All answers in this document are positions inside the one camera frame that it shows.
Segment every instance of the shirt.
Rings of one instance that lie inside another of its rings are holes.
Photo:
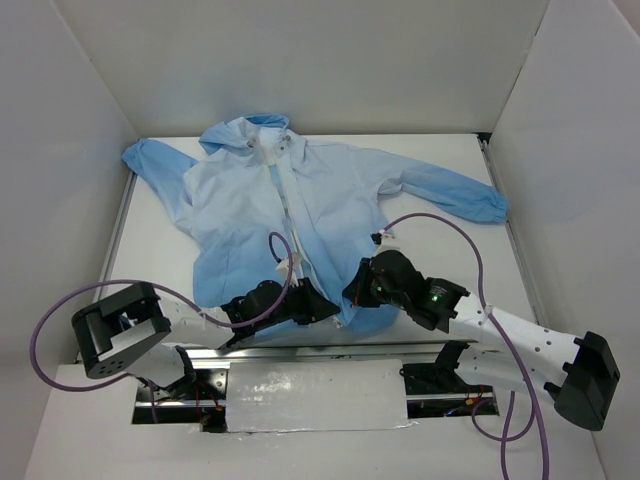
[[[375,253],[370,235],[388,223],[380,195],[402,190],[466,220],[505,220],[507,200],[491,186],[381,150],[307,140],[288,124],[283,115],[256,115],[215,125],[200,137],[209,155],[202,162],[148,139],[123,154],[199,244],[193,292],[201,307],[278,280],[267,243],[277,231],[304,259],[303,274],[340,306],[340,322],[375,331],[393,323],[395,308],[353,307],[342,290],[360,259]]]

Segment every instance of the garment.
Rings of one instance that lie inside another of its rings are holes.
[[[141,140],[123,155],[174,224],[200,245],[193,270],[200,306],[279,280],[267,243],[275,230],[305,259],[303,274],[340,306],[339,320],[358,332],[374,331],[391,325],[397,311],[354,308],[341,292],[360,259],[375,252],[371,233],[388,223],[379,195],[402,190],[470,221],[505,220],[507,201],[493,187],[380,150],[310,141],[287,126],[282,115],[220,123],[200,138],[209,155],[202,162],[154,140]]]

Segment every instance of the gray wall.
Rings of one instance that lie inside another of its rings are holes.
[[[119,154],[135,134],[48,2],[2,2],[0,64],[0,476],[13,480],[49,395],[28,363],[31,330],[97,279],[126,178]],[[73,355],[79,305],[43,332],[49,372]]]
[[[491,131],[547,0],[56,0],[141,135]]]
[[[552,0],[491,140],[549,323],[604,335],[622,379],[594,435],[640,470],[640,39],[610,1]]]

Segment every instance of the blue fabric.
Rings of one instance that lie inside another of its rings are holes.
[[[375,252],[371,233],[388,223],[379,195],[405,191],[472,222],[505,220],[507,201],[493,187],[380,150],[307,141],[288,124],[282,115],[220,123],[200,138],[209,154],[202,162],[154,140],[123,155],[200,245],[193,274],[198,305],[217,306],[263,280],[279,280],[267,244],[275,230],[301,250],[305,275],[340,305],[340,320],[358,332],[375,331],[391,325],[397,311],[353,308],[341,293],[360,259]]]

